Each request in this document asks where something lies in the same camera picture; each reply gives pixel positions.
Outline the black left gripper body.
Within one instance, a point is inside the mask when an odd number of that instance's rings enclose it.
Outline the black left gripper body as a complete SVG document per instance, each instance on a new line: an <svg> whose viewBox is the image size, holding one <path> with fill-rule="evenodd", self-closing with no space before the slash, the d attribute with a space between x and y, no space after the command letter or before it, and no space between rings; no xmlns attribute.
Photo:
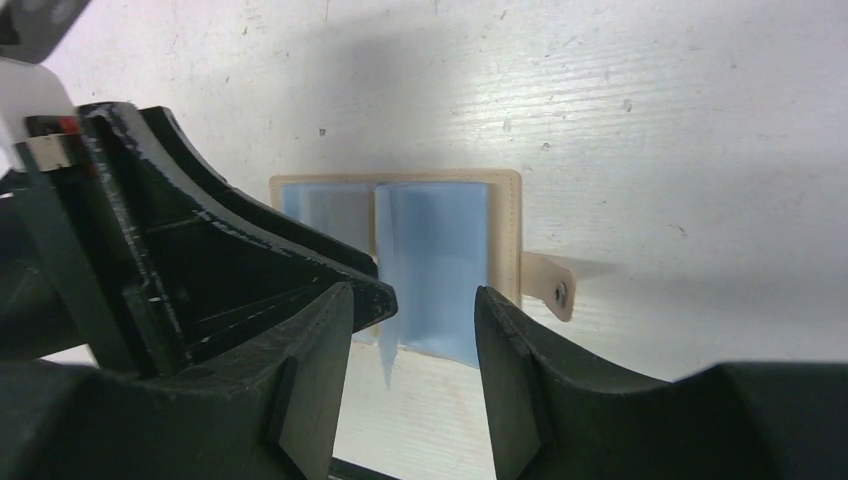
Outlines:
<svg viewBox="0 0 848 480"><path fill-rule="evenodd" d="M126 236L118 195L75 115L30 115L5 181L45 276L100 364L140 378L170 376L173 354L156 309L164 294Z"/></svg>

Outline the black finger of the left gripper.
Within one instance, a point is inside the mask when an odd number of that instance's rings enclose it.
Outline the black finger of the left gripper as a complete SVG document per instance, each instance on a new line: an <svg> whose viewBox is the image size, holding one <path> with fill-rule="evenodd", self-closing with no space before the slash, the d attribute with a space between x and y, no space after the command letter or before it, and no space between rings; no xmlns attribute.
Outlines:
<svg viewBox="0 0 848 480"><path fill-rule="evenodd" d="M396 314L394 290L378 274L305 255L201 190L141 110L102 102L80 107L78 115L100 177L119 197L126 236L165 296L156 312L173 354L172 375L284 322L339 282L353 292L355 331Z"/></svg>

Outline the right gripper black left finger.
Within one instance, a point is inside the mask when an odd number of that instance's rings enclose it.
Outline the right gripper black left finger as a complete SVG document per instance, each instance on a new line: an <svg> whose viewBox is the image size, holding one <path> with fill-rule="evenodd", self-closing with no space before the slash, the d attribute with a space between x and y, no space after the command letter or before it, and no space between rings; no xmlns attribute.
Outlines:
<svg viewBox="0 0 848 480"><path fill-rule="evenodd" d="M5 479L324 479L350 349L349 285L184 372L130 380L38 361L1 369Z"/></svg>

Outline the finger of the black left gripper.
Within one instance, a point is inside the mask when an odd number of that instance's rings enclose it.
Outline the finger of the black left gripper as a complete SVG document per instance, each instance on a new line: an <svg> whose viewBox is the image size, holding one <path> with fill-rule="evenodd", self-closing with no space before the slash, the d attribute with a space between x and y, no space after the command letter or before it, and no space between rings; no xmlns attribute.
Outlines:
<svg viewBox="0 0 848 480"><path fill-rule="evenodd" d="M377 265L363 251L295 220L234 187L215 170L188 139L173 112L163 106L144 108L140 114L156 140L191 180L228 211L305 255L334 262L368 277Z"/></svg>

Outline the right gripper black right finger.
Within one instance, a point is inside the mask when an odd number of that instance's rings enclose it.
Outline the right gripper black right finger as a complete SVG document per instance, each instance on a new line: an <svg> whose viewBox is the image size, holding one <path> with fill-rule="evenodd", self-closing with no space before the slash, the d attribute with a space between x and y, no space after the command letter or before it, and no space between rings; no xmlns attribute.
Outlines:
<svg viewBox="0 0 848 480"><path fill-rule="evenodd" d="M491 287L474 324L500 479L843 479L847 368L727 362L665 382L616 365Z"/></svg>

